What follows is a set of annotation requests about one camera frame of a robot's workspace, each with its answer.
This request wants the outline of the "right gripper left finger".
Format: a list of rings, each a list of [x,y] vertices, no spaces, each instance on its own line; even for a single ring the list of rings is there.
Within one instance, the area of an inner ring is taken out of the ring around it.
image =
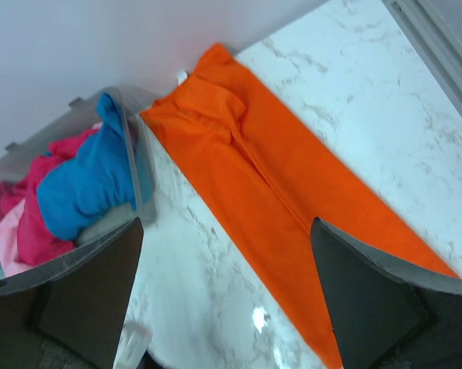
[[[89,367],[111,368],[143,235],[135,218],[60,258],[0,279],[0,368],[40,368],[48,342]]]

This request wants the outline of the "orange t shirt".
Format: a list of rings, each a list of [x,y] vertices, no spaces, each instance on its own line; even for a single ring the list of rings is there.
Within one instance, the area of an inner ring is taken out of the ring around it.
[[[315,218],[454,275],[222,44],[141,118],[327,367],[342,362],[311,250]]]

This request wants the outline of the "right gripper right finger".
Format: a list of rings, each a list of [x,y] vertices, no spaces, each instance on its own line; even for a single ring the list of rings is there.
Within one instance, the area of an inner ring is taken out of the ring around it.
[[[311,246],[345,368],[462,368],[462,280],[315,218]]]

